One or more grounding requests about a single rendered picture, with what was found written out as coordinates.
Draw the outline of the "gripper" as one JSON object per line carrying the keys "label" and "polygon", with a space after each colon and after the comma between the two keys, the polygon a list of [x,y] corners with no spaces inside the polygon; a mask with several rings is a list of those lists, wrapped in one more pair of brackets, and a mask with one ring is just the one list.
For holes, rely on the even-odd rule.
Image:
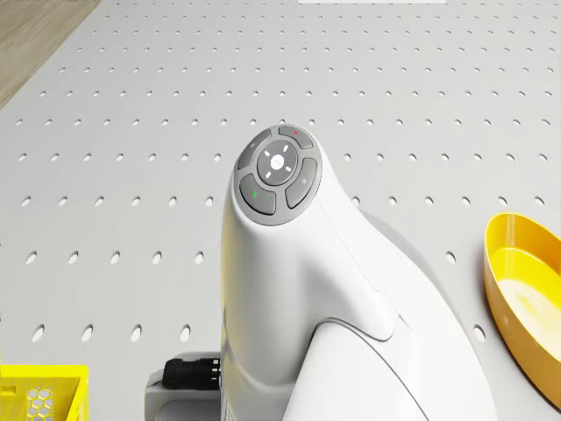
{"label": "gripper", "polygon": [[148,377],[146,421],[220,421],[220,355],[181,353]]}

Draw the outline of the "yellow basket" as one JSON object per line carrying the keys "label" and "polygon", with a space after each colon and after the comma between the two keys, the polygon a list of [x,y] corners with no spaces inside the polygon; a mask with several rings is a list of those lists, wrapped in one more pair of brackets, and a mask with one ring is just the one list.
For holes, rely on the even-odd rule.
{"label": "yellow basket", "polygon": [[89,368],[0,365],[0,421],[89,421]]}

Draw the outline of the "yellow bowl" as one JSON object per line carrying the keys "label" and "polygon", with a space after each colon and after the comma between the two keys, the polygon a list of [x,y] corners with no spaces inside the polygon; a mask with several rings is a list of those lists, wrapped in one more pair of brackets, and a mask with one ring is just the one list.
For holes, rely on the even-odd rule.
{"label": "yellow bowl", "polygon": [[484,235],[484,285],[509,352],[561,410],[561,238],[520,213],[492,216]]}

